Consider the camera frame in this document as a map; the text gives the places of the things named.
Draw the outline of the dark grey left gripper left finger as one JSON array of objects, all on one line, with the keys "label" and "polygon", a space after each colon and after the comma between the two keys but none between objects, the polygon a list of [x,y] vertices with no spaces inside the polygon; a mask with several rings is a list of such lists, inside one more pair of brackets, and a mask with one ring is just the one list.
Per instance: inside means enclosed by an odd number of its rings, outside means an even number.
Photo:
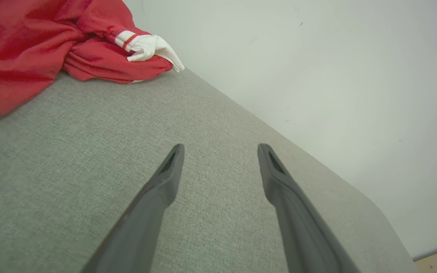
[{"label": "dark grey left gripper left finger", "polygon": [[165,210],[174,202],[184,164],[175,145],[82,269],[83,273],[149,273]]}]

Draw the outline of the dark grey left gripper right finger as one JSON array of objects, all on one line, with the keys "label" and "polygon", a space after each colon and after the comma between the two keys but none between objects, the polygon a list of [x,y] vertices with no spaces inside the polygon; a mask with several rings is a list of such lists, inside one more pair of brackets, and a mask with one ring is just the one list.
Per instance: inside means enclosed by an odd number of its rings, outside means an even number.
[{"label": "dark grey left gripper right finger", "polygon": [[290,273],[358,273],[345,247],[293,179],[273,148],[258,145],[267,200],[274,206]]}]

